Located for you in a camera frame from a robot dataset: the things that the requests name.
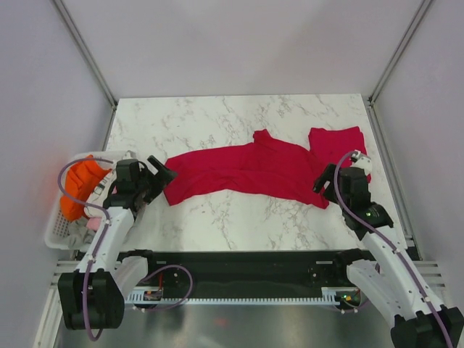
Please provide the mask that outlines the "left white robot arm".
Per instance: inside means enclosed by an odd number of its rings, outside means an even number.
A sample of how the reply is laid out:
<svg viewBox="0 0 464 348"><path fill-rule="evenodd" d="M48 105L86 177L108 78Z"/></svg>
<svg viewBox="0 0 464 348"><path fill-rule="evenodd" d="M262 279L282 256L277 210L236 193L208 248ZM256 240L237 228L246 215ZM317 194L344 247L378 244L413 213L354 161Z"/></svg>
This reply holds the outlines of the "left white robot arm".
<svg viewBox="0 0 464 348"><path fill-rule="evenodd" d="M73 272L63 273L57 288L66 328L85 330L92 341L104 329L118 328L125 298L141 282L151 285L159 277L156 264L143 257L117 258L140 210L155 200L176 178L156 157L146 161L121 159L115 163L116 179L110 185L99 229Z"/></svg>

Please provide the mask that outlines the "orange t-shirt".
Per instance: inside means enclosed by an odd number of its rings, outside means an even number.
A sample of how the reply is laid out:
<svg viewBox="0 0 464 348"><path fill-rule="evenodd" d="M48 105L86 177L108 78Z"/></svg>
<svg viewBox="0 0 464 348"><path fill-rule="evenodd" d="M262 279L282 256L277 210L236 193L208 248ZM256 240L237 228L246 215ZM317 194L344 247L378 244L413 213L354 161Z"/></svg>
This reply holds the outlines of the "orange t-shirt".
<svg viewBox="0 0 464 348"><path fill-rule="evenodd" d="M96 186L111 169L108 164L101 167L97 161L93 160L94 157L91 154L87 158L91 158L91 160L74 164L65 176L65 191L83 202L87 201ZM63 216L70 222L85 215L84 206L66 196L62 196L59 203Z"/></svg>

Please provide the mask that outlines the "pink t-shirt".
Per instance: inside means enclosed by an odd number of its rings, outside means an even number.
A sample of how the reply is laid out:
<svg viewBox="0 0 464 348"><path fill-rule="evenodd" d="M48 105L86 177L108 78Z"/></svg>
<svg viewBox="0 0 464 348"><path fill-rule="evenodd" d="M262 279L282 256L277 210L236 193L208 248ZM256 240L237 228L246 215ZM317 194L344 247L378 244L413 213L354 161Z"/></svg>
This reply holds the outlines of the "pink t-shirt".
<svg viewBox="0 0 464 348"><path fill-rule="evenodd" d="M101 224L102 219L100 217L91 217L86 223L87 229L97 232Z"/></svg>

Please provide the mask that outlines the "right aluminium frame post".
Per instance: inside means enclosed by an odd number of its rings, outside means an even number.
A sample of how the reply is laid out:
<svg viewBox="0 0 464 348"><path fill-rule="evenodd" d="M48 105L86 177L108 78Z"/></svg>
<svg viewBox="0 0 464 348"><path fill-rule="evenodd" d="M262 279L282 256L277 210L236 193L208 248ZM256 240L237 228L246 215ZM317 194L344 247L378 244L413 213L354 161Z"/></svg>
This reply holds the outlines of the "right aluminium frame post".
<svg viewBox="0 0 464 348"><path fill-rule="evenodd" d="M367 105L370 108L373 108L373 105L377 102L382 91L385 89L387 83L389 82L389 79L393 75L400 60L405 55L407 48L413 41L415 34L418 32L422 22L425 20L427 14L431 10L434 3L435 3L434 0L420 1L418 8L415 10L414 15L409 21L409 24L407 25L406 30L402 34L402 37L399 40L399 43L396 45L391 57L389 58L389 61L387 62L385 68L383 69L380 75L380 78L377 80L373 88L373 91L365 99L367 102Z"/></svg>

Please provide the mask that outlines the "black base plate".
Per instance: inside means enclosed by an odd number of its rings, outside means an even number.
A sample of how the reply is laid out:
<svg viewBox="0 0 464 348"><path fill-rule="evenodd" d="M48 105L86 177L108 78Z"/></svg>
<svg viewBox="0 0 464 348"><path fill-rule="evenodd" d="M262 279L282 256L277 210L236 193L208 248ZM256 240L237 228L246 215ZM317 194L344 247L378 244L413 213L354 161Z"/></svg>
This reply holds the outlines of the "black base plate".
<svg viewBox="0 0 464 348"><path fill-rule="evenodd" d="M162 270L147 281L161 286L169 297L284 297L316 296L325 288L350 288L345 267L350 261L373 261L361 249L344 251L274 252L154 252L120 254L144 257L149 272Z"/></svg>

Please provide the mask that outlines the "white printed t-shirt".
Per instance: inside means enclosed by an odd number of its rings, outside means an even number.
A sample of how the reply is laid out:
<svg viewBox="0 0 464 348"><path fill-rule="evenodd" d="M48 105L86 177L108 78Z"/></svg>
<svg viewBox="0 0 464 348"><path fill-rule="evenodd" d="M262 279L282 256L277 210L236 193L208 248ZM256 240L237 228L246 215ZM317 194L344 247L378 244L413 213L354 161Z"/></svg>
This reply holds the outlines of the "white printed t-shirt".
<svg viewBox="0 0 464 348"><path fill-rule="evenodd" d="M102 218L104 213L102 207L104 200L107 198L110 186L116 179L116 170L111 170L95 186L90 196L87 198L84 214L87 218Z"/></svg>

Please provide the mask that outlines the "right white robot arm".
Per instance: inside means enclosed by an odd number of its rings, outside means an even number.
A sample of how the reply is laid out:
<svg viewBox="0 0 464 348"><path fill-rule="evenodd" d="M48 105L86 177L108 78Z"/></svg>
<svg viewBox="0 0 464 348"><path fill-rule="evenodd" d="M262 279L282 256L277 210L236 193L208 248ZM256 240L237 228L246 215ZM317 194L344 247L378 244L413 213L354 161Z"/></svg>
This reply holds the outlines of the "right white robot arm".
<svg viewBox="0 0 464 348"><path fill-rule="evenodd" d="M457 347L463 314L446 306L426 283L397 238L388 212L372 201L365 171L330 164L313 191L341 208L347 227L373 256L373 261L365 259L360 249L340 252L331 273L338 284L355 285L382 314L393 345Z"/></svg>

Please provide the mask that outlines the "aluminium frame post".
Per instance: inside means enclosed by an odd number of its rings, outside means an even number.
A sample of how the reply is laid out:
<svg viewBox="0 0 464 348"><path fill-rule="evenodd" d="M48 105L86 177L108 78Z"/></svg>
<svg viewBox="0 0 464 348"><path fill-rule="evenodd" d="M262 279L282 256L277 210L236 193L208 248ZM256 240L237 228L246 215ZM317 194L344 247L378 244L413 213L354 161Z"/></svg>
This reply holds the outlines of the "aluminium frame post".
<svg viewBox="0 0 464 348"><path fill-rule="evenodd" d="M389 82L389 79L393 75L400 60L405 55L407 48L413 41L415 34L418 32L422 22L425 20L427 14L431 10L434 3L435 3L434 0L420 1L418 8L415 10L414 15L409 21L409 24L407 25L406 30L402 34L402 37L399 40L399 43L396 45L391 57L389 58L389 61L387 62L385 68L383 69L380 75L380 78L377 80L373 88L373 91L365 99L367 102L367 105L370 108L373 108L373 105L377 102L382 91L385 89L387 83Z"/></svg>
<svg viewBox="0 0 464 348"><path fill-rule="evenodd" d="M104 94L106 100L108 101L110 107L113 111L117 109L117 100L111 91L106 79L104 78L99 66L97 65L96 60L94 59L91 50L89 49L82 33L80 32L78 26L76 25L70 11L68 10L66 4L62 0L51 0L51 4L56 9L58 15L62 19L67 32L70 34L73 42L77 46L80 55L82 56L84 62L91 71L91 74L96 80L97 85L99 86L101 92Z"/></svg>

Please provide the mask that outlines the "red t-shirt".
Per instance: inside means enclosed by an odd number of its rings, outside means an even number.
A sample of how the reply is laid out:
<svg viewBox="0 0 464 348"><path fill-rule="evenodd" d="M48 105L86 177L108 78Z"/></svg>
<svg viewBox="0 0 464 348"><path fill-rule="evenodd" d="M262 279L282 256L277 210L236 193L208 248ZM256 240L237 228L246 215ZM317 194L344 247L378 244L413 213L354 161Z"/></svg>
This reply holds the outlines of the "red t-shirt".
<svg viewBox="0 0 464 348"><path fill-rule="evenodd" d="M317 175L320 175L327 165L336 165L347 152L360 150L363 154L368 154L364 135L357 126L342 130L311 128L308 138L310 153L317 163Z"/></svg>
<svg viewBox="0 0 464 348"><path fill-rule="evenodd" d="M321 163L309 150L273 138L267 130L255 131L251 143L188 152L171 157L166 166L177 173L165 189L171 206L222 190L289 199L323 210L328 206L312 189L323 171Z"/></svg>

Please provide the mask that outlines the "folded red t-shirt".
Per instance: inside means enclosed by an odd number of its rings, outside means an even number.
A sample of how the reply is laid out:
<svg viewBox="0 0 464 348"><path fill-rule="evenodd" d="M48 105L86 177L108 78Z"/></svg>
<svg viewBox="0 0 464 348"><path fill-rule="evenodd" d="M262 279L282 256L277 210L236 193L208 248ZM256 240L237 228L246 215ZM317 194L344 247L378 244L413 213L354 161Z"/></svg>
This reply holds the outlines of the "folded red t-shirt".
<svg viewBox="0 0 464 348"><path fill-rule="evenodd" d="M368 154L364 135L357 126L342 130L311 128L308 138L310 153L317 163L317 175L320 175L327 165L336 165L347 152L360 150L363 154Z"/></svg>

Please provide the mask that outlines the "grey t-shirt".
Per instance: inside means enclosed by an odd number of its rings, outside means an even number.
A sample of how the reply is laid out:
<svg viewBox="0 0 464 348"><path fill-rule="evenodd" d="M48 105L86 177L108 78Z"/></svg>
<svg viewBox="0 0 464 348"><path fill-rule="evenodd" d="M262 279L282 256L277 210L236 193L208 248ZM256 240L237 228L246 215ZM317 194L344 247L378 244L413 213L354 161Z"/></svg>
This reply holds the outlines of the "grey t-shirt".
<svg viewBox="0 0 464 348"><path fill-rule="evenodd" d="M67 227L68 236L65 238L65 243L70 249L80 249L86 244L90 244L96 231L88 227L88 219L80 217L72 221Z"/></svg>

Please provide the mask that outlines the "white plastic laundry basket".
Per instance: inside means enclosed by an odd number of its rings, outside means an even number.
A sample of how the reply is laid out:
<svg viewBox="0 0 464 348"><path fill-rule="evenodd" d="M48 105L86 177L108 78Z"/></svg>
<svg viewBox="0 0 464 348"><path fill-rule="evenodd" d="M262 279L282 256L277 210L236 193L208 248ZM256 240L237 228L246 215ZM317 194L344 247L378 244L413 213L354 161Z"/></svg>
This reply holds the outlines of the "white plastic laundry basket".
<svg viewBox="0 0 464 348"><path fill-rule="evenodd" d="M92 155L94 159L102 158L110 160L112 162L116 162L118 160L121 160L121 157L127 151L116 150L102 152L84 152L76 154L75 156L69 158L69 160L66 161L65 165L67 165L68 162L72 162L81 158L86 158L89 155ZM61 190L58 190L58 193L54 200L52 213L46 227L44 241L47 247L50 249L69 250L70 248L66 245L65 238L68 236L67 227L70 222L64 217L61 211L60 199L62 196L63 194Z"/></svg>

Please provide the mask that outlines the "left aluminium frame post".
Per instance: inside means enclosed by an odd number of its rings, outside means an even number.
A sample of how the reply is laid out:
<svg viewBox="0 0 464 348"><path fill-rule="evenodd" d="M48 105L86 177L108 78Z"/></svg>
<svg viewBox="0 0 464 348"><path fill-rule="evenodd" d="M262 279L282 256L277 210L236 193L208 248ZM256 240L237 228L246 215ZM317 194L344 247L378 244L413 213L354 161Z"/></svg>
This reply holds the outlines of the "left aluminium frame post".
<svg viewBox="0 0 464 348"><path fill-rule="evenodd" d="M56 9L58 15L62 19L67 32L70 34L73 42L77 46L80 55L82 56L84 62L91 71L91 74L96 80L97 85L99 86L101 92L104 94L106 100L108 101L110 107L113 111L117 109L117 100L111 91L106 79L104 78L99 66L97 65L96 60L94 59L91 50L89 49L82 33L80 32L78 26L76 25L70 11L68 10L66 4L62 0L51 0L51 4Z"/></svg>

